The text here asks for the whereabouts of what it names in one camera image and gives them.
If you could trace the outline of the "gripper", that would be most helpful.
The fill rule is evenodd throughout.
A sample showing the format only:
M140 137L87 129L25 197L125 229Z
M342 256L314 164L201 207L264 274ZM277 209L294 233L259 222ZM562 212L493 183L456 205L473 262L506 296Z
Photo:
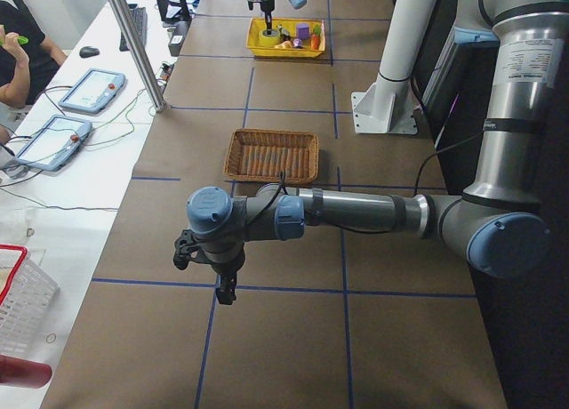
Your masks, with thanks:
M232 305L236 300L236 273L244 265L244 241L231 233L206 237L184 229L174 242L172 262L179 270L185 270L190 262L211 266L220 275L215 289L218 303Z
M254 4L260 5L260 9L264 12L266 29L271 30L273 28L272 12L275 10L275 0L247 0L247 4L250 11L253 10Z

